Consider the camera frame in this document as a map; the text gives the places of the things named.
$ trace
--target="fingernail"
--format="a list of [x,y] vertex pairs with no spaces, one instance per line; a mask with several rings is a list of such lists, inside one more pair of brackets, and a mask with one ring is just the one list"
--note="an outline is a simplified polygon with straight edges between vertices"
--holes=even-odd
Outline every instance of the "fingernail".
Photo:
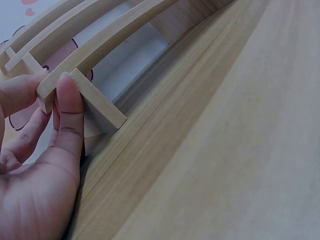
[[64,71],[63,73],[61,73],[61,77],[70,77],[70,74]]
[[42,82],[47,76],[49,75],[49,72],[47,69],[42,69],[41,71],[38,71],[34,77],[39,81]]

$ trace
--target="wooden board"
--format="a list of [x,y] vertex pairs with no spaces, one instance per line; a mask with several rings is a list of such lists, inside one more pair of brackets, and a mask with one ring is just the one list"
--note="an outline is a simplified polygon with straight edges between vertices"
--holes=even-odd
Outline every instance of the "wooden board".
[[[143,0],[128,0],[134,6]],[[200,23],[233,0],[180,0],[155,17],[151,24],[169,41],[175,41],[187,30]]]
[[269,1],[221,86],[115,240],[319,238],[319,11],[316,0]]
[[[172,64],[158,72],[158,83],[92,160],[80,191],[72,239],[111,239],[122,228],[201,117],[268,3],[235,1],[174,43],[164,61],[155,62],[165,66],[169,59]],[[155,81],[156,69],[149,68]],[[147,79],[148,73],[141,77]],[[188,144],[194,150],[192,140]],[[177,170],[169,171],[174,175]],[[157,205],[158,197],[149,203]],[[133,239],[153,239],[144,227],[140,230],[145,235]],[[159,238],[173,236],[169,231]]]

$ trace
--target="wooden block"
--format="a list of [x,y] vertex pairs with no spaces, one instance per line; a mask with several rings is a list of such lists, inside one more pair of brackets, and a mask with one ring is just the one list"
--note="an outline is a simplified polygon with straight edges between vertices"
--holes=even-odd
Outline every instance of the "wooden block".
[[42,100],[53,103],[58,78],[62,72],[93,68],[108,53],[177,0],[146,0],[135,6],[93,36],[67,57],[37,88]]
[[84,0],[60,0],[32,20],[0,49],[0,69],[3,70],[9,60],[6,58],[5,53],[8,47],[11,47],[17,53],[43,29],[83,1]]
[[[95,123],[101,134],[117,130],[126,122],[127,117],[109,102],[78,69],[72,71],[70,75],[83,97],[87,119]],[[97,132],[86,132],[87,137],[95,135]]]
[[16,55],[8,61],[5,68],[10,72],[27,53],[30,53],[40,64],[43,63],[75,35],[124,1],[125,0],[83,1],[53,21],[48,27],[26,43]]

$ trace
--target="curved wooden slat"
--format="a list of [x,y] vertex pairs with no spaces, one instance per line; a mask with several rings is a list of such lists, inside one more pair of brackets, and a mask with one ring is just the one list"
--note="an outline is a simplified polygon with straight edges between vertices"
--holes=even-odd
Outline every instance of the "curved wooden slat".
[[40,64],[87,26],[125,0],[85,0],[68,11],[29,41],[8,61],[5,68],[12,71],[30,53]]
[[43,29],[83,1],[84,0],[60,0],[6,42],[5,46],[0,49],[0,69],[4,71],[4,74],[6,73],[4,66],[9,60],[6,54],[8,47],[11,47],[14,52],[18,52]]
[[178,0],[145,0],[117,18],[84,45],[67,57],[37,88],[37,94],[51,109],[55,97],[57,80],[62,72],[71,73],[78,68],[82,73],[93,68],[107,54],[122,43],[135,31],[148,23],[155,16],[169,8]]

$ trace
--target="palm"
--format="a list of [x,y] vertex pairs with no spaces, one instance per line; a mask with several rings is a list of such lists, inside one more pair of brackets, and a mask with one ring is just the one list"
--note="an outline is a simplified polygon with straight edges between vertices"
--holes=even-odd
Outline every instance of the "palm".
[[[22,165],[50,118],[40,109],[21,137],[1,149],[0,239],[58,239],[69,221],[80,178],[83,106],[75,84],[67,78],[61,82],[48,149],[35,163]],[[7,117],[2,109],[0,115]]]

